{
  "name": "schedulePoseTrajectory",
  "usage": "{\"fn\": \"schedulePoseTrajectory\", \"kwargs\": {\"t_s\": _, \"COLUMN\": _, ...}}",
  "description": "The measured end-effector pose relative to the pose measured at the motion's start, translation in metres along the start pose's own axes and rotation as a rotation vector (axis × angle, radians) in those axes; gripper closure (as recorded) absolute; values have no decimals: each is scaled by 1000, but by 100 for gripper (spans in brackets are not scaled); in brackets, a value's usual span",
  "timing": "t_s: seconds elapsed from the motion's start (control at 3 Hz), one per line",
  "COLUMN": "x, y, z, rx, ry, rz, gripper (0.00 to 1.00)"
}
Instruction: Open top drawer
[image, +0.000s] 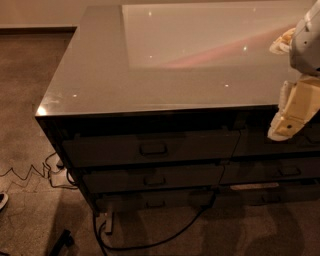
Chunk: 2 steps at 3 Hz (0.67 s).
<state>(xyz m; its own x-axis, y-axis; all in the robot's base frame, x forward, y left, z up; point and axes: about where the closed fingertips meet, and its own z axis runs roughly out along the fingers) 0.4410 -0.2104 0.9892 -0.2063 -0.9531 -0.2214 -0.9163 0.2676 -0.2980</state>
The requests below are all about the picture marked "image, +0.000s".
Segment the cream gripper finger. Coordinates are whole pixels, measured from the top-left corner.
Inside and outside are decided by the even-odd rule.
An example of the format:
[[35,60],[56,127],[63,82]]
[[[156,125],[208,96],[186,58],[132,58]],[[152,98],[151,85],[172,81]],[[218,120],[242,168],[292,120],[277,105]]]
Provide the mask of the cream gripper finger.
[[271,44],[271,46],[269,47],[269,51],[277,55],[283,55],[288,53],[294,32],[294,28],[291,28],[284,32]]

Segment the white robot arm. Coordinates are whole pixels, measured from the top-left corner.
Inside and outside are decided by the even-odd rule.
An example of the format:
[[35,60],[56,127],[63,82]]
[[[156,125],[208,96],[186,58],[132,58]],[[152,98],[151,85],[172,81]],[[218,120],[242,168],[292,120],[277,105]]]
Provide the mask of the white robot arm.
[[290,66],[301,76],[280,89],[278,112],[271,121],[268,138],[285,141],[297,134],[320,110],[320,0],[270,46],[274,54],[289,54]]

